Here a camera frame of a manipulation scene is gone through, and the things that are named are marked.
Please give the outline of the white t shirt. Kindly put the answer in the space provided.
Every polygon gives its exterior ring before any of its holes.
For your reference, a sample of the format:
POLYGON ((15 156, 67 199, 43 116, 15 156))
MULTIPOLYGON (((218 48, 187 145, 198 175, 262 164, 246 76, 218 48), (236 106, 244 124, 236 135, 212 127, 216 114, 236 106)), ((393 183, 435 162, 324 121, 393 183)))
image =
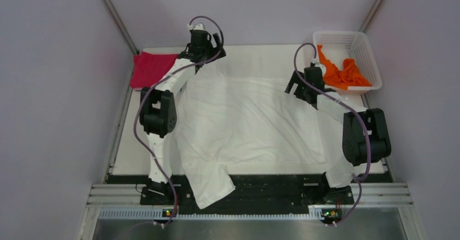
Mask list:
POLYGON ((236 191, 231 174, 324 173, 343 158, 337 120, 286 94, 280 79, 229 68, 226 59, 202 67, 177 105, 173 138, 199 209, 236 191))

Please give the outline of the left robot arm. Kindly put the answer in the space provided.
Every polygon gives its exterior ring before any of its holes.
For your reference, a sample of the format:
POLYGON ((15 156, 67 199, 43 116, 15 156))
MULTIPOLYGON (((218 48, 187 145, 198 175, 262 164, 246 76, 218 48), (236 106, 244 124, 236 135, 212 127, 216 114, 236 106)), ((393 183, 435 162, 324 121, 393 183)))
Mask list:
POLYGON ((172 170, 169 153, 173 150, 172 133, 178 121, 176 105, 187 81, 199 69, 210 62, 226 56, 223 33, 211 34, 206 30, 191 30, 190 42, 175 59, 159 81, 140 92, 140 105, 136 115, 146 133, 147 142, 142 143, 150 156, 150 171, 146 187, 161 204, 174 197, 171 180, 172 170))

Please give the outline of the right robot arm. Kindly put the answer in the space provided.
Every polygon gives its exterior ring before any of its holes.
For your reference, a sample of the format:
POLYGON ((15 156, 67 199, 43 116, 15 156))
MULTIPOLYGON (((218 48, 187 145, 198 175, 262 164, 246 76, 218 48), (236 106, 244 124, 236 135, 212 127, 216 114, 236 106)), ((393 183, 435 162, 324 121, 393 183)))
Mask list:
POLYGON ((391 154, 384 111, 357 105, 336 90, 327 88, 319 65, 307 67, 302 72, 294 69, 285 92, 292 92, 342 127, 338 159, 322 174, 324 183, 318 188, 323 202, 333 203, 340 196, 340 189, 352 182, 365 181, 371 165, 391 154))

